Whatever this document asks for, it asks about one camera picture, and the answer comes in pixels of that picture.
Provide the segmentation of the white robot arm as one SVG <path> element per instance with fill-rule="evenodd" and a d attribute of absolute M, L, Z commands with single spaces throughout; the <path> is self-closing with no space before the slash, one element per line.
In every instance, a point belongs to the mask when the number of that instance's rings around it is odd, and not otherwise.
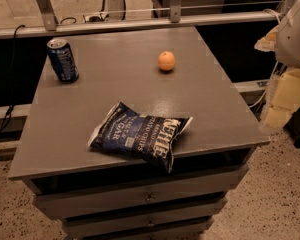
<path fill-rule="evenodd" d="M 276 62 L 287 67 L 284 73 L 271 74 L 261 114 L 264 127 L 283 128 L 300 108 L 300 0 L 254 48 L 274 52 Z"/>

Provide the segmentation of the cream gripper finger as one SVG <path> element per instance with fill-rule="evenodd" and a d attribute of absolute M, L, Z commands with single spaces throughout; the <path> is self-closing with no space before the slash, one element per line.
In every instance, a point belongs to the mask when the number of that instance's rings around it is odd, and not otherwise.
<path fill-rule="evenodd" d="M 289 67 L 277 80 L 270 107 L 262 119 L 269 128 L 283 128 L 300 108 L 300 69 Z"/>
<path fill-rule="evenodd" d="M 262 52 L 274 52 L 277 33 L 278 27 L 275 26 L 265 36 L 263 36 L 255 43 L 254 48 Z"/>

